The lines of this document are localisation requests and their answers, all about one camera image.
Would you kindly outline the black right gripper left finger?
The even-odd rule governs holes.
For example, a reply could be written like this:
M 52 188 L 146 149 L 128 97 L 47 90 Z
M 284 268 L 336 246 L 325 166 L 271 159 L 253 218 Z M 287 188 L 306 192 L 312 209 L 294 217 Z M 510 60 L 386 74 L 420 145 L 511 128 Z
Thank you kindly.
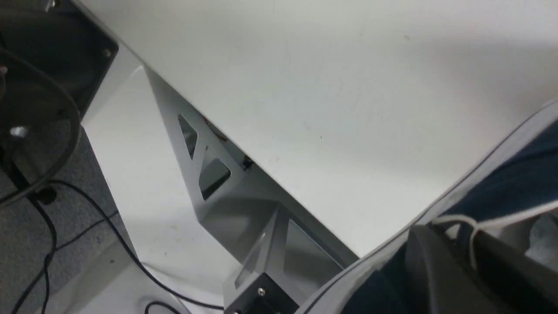
M 488 298 L 430 227 L 410 228 L 404 265 L 413 314 L 489 312 Z

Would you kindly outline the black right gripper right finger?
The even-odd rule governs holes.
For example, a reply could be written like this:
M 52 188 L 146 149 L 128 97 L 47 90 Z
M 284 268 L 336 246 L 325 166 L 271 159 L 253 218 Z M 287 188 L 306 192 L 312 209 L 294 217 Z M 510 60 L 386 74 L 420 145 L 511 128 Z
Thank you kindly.
M 473 240 L 477 272 L 518 314 L 558 312 L 557 272 L 480 231 Z

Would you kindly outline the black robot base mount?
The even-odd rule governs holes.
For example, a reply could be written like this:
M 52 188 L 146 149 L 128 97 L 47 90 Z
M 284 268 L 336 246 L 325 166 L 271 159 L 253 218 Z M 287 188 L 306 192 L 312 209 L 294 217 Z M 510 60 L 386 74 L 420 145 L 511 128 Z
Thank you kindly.
M 1 133 L 68 119 L 63 89 L 84 118 L 119 52 L 117 42 L 71 0 L 3 0 Z

